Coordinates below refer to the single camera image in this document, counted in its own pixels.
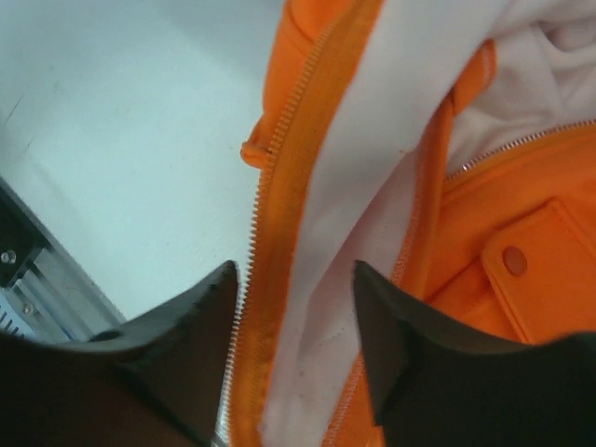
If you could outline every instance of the metal zipper teeth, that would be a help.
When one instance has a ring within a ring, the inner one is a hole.
[[[596,118],[587,119],[584,121],[578,121],[576,123],[565,124],[562,126],[557,126],[556,128],[551,128],[551,129],[541,130],[536,133],[531,133],[530,135],[526,135],[525,137],[521,137],[517,140],[513,140],[512,142],[503,144],[502,146],[499,146],[496,149],[493,149],[492,151],[489,151],[485,154],[482,154],[480,156],[476,156],[476,157],[472,158],[465,165],[461,166],[458,170],[449,174],[446,179],[447,180],[454,179],[455,177],[458,177],[458,176],[476,168],[478,165],[486,162],[487,160],[489,160],[495,156],[504,154],[505,152],[515,149],[516,147],[527,144],[528,142],[535,142],[536,140],[540,140],[541,138],[547,137],[549,135],[554,135],[557,133],[565,132],[567,130],[581,129],[581,128],[585,128],[588,126],[594,126],[594,125],[596,125]]]
[[[248,264],[247,285],[243,292],[244,298],[238,302],[236,314],[234,316],[230,352],[228,355],[228,363],[226,368],[227,371],[224,380],[225,385],[223,387],[226,390],[223,402],[224,406],[226,407],[224,420],[228,433],[231,416],[229,405],[229,392],[231,390],[232,381],[234,380],[234,366],[236,361],[236,353],[238,352],[238,350],[242,349],[242,340],[238,336],[241,331],[243,319],[251,311],[252,285],[254,279],[257,277],[259,273],[259,256],[262,243],[262,235],[260,231],[259,222],[261,221],[261,216],[264,212],[264,203],[269,193],[269,189],[273,179],[273,173],[278,162],[279,152],[281,150],[281,147],[283,146],[283,143],[285,142],[286,134],[288,133],[290,124],[296,114],[296,110],[300,105],[300,100],[302,99],[305,93],[308,82],[315,70],[315,67],[317,66],[318,60],[320,59],[320,55],[323,49],[325,48],[325,44],[327,43],[331,33],[332,27],[328,27],[320,35],[305,62],[305,66],[301,72],[299,80],[294,86],[291,96],[286,102],[283,112],[281,113],[279,121],[276,125],[276,129],[273,133],[271,143],[269,144],[269,147],[267,149],[265,166],[259,178],[257,196],[254,202],[254,210],[252,214],[251,249]]]

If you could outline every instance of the white surface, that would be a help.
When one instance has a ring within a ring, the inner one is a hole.
[[[126,318],[244,268],[281,0],[0,0],[0,175]]]

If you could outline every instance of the white fabric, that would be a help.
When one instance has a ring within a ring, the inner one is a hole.
[[[554,19],[561,10],[565,24]],[[593,49],[565,58],[569,48],[594,46],[593,26],[576,21],[588,12],[596,2],[386,1],[311,179],[261,427],[265,446],[320,445],[359,351],[352,264],[391,272],[413,204],[414,148],[475,49],[497,36],[503,69],[457,118],[454,166],[536,127],[596,115]],[[550,41],[535,25],[543,18]]]

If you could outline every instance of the zipper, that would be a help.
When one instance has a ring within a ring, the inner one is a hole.
[[[456,177],[459,177],[459,176],[465,174],[466,172],[469,172],[472,169],[476,168],[477,166],[482,165],[489,160],[492,160],[496,156],[500,156],[506,152],[511,151],[512,149],[520,147],[520,146],[527,144],[529,142],[535,142],[536,140],[540,140],[541,138],[555,135],[558,133],[562,133],[562,132],[565,132],[568,130],[582,129],[582,128],[586,128],[586,127],[590,127],[590,126],[594,126],[594,125],[596,125],[596,118],[586,119],[583,121],[577,121],[572,124],[564,124],[564,125],[560,125],[560,126],[557,126],[554,128],[531,133],[530,135],[526,135],[526,136],[521,137],[517,140],[513,140],[512,142],[503,144],[503,145],[497,147],[496,149],[493,149],[492,151],[481,154],[479,156],[475,156],[474,158],[469,160],[466,164],[462,165],[458,170],[449,174],[445,180],[452,180]]]
[[[254,202],[254,210],[252,214],[251,223],[251,248],[249,256],[247,286],[243,292],[244,298],[238,303],[236,314],[234,316],[230,352],[228,354],[228,364],[226,368],[226,384],[224,388],[227,388],[227,392],[224,393],[224,406],[226,407],[224,424],[228,430],[228,433],[232,432],[230,427],[235,423],[234,418],[232,417],[232,409],[230,406],[230,391],[232,381],[234,380],[234,367],[237,359],[237,352],[243,348],[242,334],[245,331],[244,322],[251,317],[251,303],[255,295],[255,278],[262,274],[261,270],[263,270],[262,265],[264,264],[263,259],[261,259],[264,254],[262,250],[263,231],[261,229],[262,226],[260,225],[260,222],[265,212],[266,199],[268,197],[271,182],[273,179],[273,174],[278,163],[280,150],[285,142],[286,135],[290,128],[290,124],[296,114],[298,106],[300,105],[300,100],[302,99],[305,93],[306,87],[308,86],[308,83],[315,70],[315,67],[317,66],[317,62],[320,58],[320,55],[323,52],[325,44],[329,39],[331,30],[332,27],[330,26],[321,34],[321,36],[318,38],[317,42],[313,46],[311,52],[309,53],[309,56],[306,59],[305,66],[300,74],[299,80],[294,86],[291,96],[286,102],[284,110],[281,113],[279,121],[276,125],[271,143],[267,148],[265,165],[259,177],[257,195]],[[260,340],[259,342],[257,342],[257,345],[261,345],[262,343],[263,340]],[[255,389],[255,387],[252,389],[251,402],[257,401],[256,394],[258,392],[259,390]],[[258,412],[256,408],[251,409],[251,414],[257,413]],[[228,443],[230,445],[233,445],[232,440],[229,440]]]
[[[319,36],[267,150],[252,220],[248,286],[235,315],[228,356],[230,392],[223,400],[229,441],[238,447],[261,442],[258,426],[286,312],[308,181],[382,4],[353,2]]]
[[[418,270],[420,270],[420,265],[426,264],[424,257],[425,253],[428,253],[428,244],[432,240],[432,238],[421,235],[432,231],[438,218],[440,191],[443,184],[443,172],[447,164],[446,157],[453,120],[452,103],[443,101],[428,124],[433,131],[425,132],[417,149],[421,151],[421,155],[415,173],[416,185],[413,192],[412,213],[398,260],[395,262],[391,274],[393,284],[413,293],[418,293],[419,288],[419,281],[413,281],[413,278],[420,277]],[[436,212],[425,212],[426,210],[435,210]],[[410,266],[411,263],[413,263],[414,271]],[[362,434],[356,435],[354,431],[343,430],[343,427],[361,425],[364,408],[368,409],[365,419],[373,417],[370,413],[370,398],[364,369],[364,359],[360,353],[348,376],[347,386],[338,402],[338,410],[330,423],[328,436],[323,441],[324,447],[343,446],[348,442],[350,442],[349,445],[352,445],[353,437],[362,436]],[[363,442],[364,444],[369,442],[368,445],[377,445],[383,438],[378,432],[380,428],[377,427],[375,430],[377,431],[364,435],[368,437]]]

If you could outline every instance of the orange zipper tape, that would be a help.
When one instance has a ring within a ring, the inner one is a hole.
[[[469,160],[462,168],[450,174],[445,181],[445,190],[450,191],[471,178],[482,175],[496,165],[515,160],[526,153],[534,152],[536,147],[553,146],[575,138],[596,128],[596,118],[586,119],[571,124],[564,124],[550,129],[525,135],[516,140],[502,144],[490,152],[483,153]]]
[[[382,3],[355,1],[321,36],[267,154],[256,199],[249,286],[234,340],[228,425],[231,444],[238,447],[261,445],[258,428],[286,310],[308,180]]]
[[[439,219],[440,198],[454,116],[486,88],[496,72],[493,41],[485,42],[470,59],[451,94],[427,125],[420,142],[413,212],[391,281],[413,296],[424,296],[430,256]],[[373,429],[368,387],[361,355],[356,359],[329,425],[324,447],[382,447],[383,433]]]

